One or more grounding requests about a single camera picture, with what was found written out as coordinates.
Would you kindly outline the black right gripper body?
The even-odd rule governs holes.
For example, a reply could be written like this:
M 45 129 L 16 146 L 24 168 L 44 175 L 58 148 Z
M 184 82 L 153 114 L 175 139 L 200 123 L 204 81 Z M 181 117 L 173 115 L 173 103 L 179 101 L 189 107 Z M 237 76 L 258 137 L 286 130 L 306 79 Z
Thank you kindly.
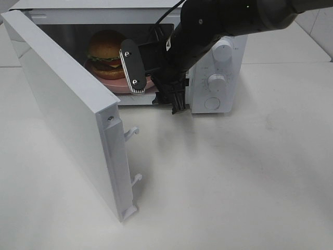
M 145 93 L 147 76 L 152 76 L 153 83 L 162 95 L 169 95 L 169 87 L 160 75 L 167 67 L 165 57 L 166 39 L 137 44 L 131 39 L 121 43 L 120 58 L 123 71 L 132 94 Z

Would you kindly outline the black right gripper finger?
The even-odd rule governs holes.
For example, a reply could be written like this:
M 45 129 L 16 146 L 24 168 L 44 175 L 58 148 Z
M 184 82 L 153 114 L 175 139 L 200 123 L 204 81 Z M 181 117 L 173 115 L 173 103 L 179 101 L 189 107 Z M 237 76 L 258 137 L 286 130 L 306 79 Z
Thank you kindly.
M 185 111 L 186 108 L 186 74 L 181 73 L 172 78 L 158 75 L 151 76 L 151 79 L 157 88 L 156 97 L 152 104 L 172 105 L 172 114 Z

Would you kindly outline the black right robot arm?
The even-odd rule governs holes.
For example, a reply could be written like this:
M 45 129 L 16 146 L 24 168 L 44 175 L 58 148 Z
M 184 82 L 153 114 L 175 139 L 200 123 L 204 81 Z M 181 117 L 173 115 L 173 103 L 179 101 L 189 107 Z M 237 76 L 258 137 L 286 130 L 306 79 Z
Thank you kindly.
M 130 92 L 142 94 L 151 76 L 155 102 L 186 109 L 185 74 L 223 36 L 238 36 L 289 26 L 306 9 L 300 1 L 185 1 L 181 20 L 169 35 L 137 45 L 126 39 L 120 58 Z

